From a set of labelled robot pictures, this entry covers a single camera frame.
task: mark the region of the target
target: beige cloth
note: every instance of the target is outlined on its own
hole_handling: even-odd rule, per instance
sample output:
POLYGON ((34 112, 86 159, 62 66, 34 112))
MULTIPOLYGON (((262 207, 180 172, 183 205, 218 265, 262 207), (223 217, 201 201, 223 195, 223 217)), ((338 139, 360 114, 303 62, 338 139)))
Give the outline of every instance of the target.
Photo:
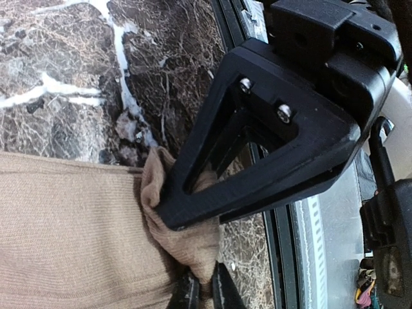
POLYGON ((218 222, 173 232, 153 211, 172 163, 164 149, 143 170, 0 153, 0 308, 164 309, 179 263, 207 291, 218 222))

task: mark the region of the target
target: white plastic part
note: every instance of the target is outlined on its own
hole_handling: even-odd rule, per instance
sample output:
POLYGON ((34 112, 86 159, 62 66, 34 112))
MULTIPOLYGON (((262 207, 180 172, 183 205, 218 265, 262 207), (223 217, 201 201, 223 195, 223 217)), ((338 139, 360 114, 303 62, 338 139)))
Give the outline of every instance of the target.
MULTIPOLYGON (((384 141, 395 179, 412 178, 412 92, 399 79, 395 79, 381 115, 395 125, 384 141)), ((370 154, 368 142, 363 148, 370 154)))

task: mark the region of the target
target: bolt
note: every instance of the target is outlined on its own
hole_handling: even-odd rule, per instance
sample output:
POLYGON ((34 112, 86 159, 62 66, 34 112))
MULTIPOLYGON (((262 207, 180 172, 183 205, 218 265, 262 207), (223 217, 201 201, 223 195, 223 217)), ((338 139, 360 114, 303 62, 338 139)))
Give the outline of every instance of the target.
POLYGON ((363 44, 361 42, 356 43, 357 50, 363 50, 363 44))
POLYGON ((244 78, 240 80, 240 89, 244 92, 249 94, 250 89, 252 88, 252 82, 248 78, 244 78))
POLYGON ((292 117, 292 111, 290 110, 289 106, 282 104, 277 108, 277 115, 283 123, 289 124, 290 117, 292 117))

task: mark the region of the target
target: black clamp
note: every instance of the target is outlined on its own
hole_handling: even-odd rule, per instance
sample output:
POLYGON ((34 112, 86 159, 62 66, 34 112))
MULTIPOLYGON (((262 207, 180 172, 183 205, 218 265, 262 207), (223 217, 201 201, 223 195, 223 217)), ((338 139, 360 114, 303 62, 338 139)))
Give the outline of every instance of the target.
POLYGON ((402 54, 394 24, 340 2, 279 0, 273 42, 249 39, 224 56, 163 187, 157 211, 168 227, 230 221, 306 198, 351 164, 402 54), (207 165, 221 174, 249 142, 269 155, 192 193, 207 165))
MULTIPOLYGON (((246 309, 225 264, 216 263, 212 277, 214 309, 246 309)), ((199 309, 200 283, 187 269, 178 281, 166 309, 199 309)))

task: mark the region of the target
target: white marble vein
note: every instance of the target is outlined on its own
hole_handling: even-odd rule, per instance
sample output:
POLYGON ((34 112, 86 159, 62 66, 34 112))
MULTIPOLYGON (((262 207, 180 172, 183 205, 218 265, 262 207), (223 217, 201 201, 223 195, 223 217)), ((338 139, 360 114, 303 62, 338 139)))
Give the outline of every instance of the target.
MULTIPOLYGON (((10 108, 14 105, 29 103, 29 102, 39 99, 41 96, 47 93, 54 94, 54 95, 87 95, 87 96, 96 96, 100 94, 99 89, 80 88, 80 87, 76 87, 71 84, 64 84, 62 82, 59 82, 51 78, 49 75, 47 75, 46 72, 42 73, 41 80, 43 83, 43 85, 41 86, 36 86, 32 88, 31 90, 23 94, 20 94, 20 95, 14 95, 10 98, 0 99, 0 108, 10 108)), ((93 102, 93 105, 96 106, 100 104, 100 99, 99 98, 82 98, 82 97, 78 97, 77 99, 77 103, 79 104, 87 104, 86 102, 88 102, 89 105, 92 105, 91 103, 93 102)))
POLYGON ((123 26, 117 25, 113 17, 110 14, 108 3, 110 0, 66 0, 61 5, 48 6, 44 8, 38 8, 34 10, 33 14, 43 14, 54 10, 62 10, 72 5, 77 5, 80 3, 87 3, 95 7, 101 14, 102 18, 106 23, 112 27, 115 34, 115 51, 117 55, 117 62, 120 69, 120 87, 122 88, 122 102, 123 108, 128 109, 129 112, 144 125, 142 133, 144 134, 144 142, 146 146, 154 147, 157 146, 157 141, 153 138, 152 132, 150 130, 150 125, 145 121, 143 116, 142 108, 137 104, 136 99, 132 96, 127 84, 126 84, 126 74, 129 69, 129 64, 127 63, 126 55, 123 46, 123 36, 127 32, 136 33, 138 31, 136 25, 132 23, 126 23, 123 26))

